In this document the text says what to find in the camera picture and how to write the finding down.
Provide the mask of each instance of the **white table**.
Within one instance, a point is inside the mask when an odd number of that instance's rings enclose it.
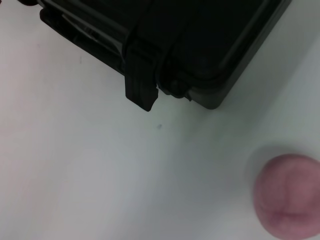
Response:
[[[1,240],[273,239],[251,185],[275,155],[320,159],[320,0],[292,3],[214,111],[143,111],[40,9],[0,5]]]

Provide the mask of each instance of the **black plastic case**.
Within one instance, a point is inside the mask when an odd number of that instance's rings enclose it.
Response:
[[[158,89],[217,108],[291,0],[40,0],[41,19],[125,76],[146,111]]]

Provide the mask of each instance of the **white surface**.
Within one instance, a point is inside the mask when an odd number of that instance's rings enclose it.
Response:
[[[215,111],[144,112],[39,11],[0,5],[1,240],[273,239],[251,184],[276,154],[320,159],[320,0],[292,3]]]

